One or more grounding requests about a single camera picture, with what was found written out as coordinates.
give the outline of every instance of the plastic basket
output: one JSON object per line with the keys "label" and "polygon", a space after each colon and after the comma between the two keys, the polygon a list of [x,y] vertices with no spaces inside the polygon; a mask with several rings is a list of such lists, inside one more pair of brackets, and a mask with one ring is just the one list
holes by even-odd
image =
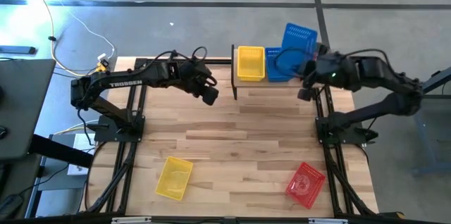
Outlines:
{"label": "plastic basket", "polygon": [[156,185],[155,193],[178,201],[182,200],[191,170],[191,162],[168,157]]}
{"label": "plastic basket", "polygon": [[307,163],[302,163],[288,184],[286,193],[305,208],[313,206],[326,177]]}
{"label": "plastic basket", "polygon": [[295,72],[303,62],[313,60],[317,36],[315,30],[288,23],[282,41],[284,52],[277,63],[279,68]]}
{"label": "plastic basket", "polygon": [[266,47],[266,72],[268,73],[268,81],[270,82],[287,82],[291,80],[292,77],[287,76],[289,73],[282,71],[280,73],[280,68],[276,67],[276,56],[280,52],[280,47]]}
{"label": "plastic basket", "polygon": [[265,78],[264,47],[238,47],[237,76],[242,81],[260,81]]}

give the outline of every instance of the concrete floor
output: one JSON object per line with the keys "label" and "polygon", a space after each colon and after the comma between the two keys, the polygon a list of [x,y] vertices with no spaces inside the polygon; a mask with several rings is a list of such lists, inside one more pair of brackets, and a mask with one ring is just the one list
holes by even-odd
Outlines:
{"label": "concrete floor", "polygon": [[[105,0],[169,2],[286,2],[314,3],[314,0]],[[322,0],[327,4],[451,4],[451,0]],[[102,39],[86,32],[67,13],[71,11],[93,31],[105,35],[118,56],[151,56],[168,49],[189,54],[204,45],[210,56],[227,56],[230,44],[279,45],[287,22],[319,30],[315,8],[208,8],[208,7],[62,7],[52,6],[56,55],[73,69],[92,68],[96,57],[111,50]],[[324,9],[330,45],[340,51],[379,48],[387,52],[397,71],[427,80],[432,73],[451,66],[447,43],[451,39],[450,10],[355,10]],[[34,58],[49,58],[50,25],[38,0],[27,6],[0,6],[2,44],[32,45],[39,49]],[[69,104],[70,79],[54,75],[41,112],[36,133],[48,135],[79,123]],[[451,85],[445,93],[451,92]],[[381,100],[380,89],[363,89],[354,94],[356,107]],[[434,112],[431,123],[434,124]],[[88,111],[86,119],[97,115]],[[380,133],[377,143],[368,147],[371,176],[380,211],[402,211],[408,218],[449,222],[451,174],[415,178],[412,168],[425,164],[423,147],[413,119],[386,116],[373,129]],[[73,212],[52,208],[74,192],[50,192],[38,214]]]}

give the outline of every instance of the yellow plastic basket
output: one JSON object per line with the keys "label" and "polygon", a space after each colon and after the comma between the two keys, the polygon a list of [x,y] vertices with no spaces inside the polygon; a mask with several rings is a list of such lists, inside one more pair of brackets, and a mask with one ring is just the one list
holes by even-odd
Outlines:
{"label": "yellow plastic basket", "polygon": [[265,78],[264,47],[238,47],[237,76],[242,81],[260,81]]}
{"label": "yellow plastic basket", "polygon": [[156,185],[155,193],[178,201],[182,200],[191,170],[191,162],[168,157]]}

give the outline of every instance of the blue plastic basket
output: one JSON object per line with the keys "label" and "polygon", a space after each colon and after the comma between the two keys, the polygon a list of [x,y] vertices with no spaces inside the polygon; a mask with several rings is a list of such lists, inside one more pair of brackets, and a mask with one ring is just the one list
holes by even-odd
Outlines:
{"label": "blue plastic basket", "polygon": [[276,67],[276,56],[280,52],[280,47],[266,47],[265,55],[266,55],[266,72],[268,74],[268,81],[270,82],[287,82],[291,80],[292,77],[284,75],[284,71],[280,73]]}
{"label": "blue plastic basket", "polygon": [[315,30],[288,23],[283,34],[281,49],[281,51],[287,51],[279,56],[278,67],[284,71],[295,72],[303,62],[313,60],[317,36],[318,33]]}

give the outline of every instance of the red plastic basket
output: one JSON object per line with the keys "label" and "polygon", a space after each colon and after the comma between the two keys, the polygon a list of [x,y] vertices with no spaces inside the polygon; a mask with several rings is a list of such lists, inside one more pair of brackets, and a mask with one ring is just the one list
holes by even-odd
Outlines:
{"label": "red plastic basket", "polygon": [[288,184],[286,193],[305,208],[313,206],[326,177],[307,163],[302,163]]}

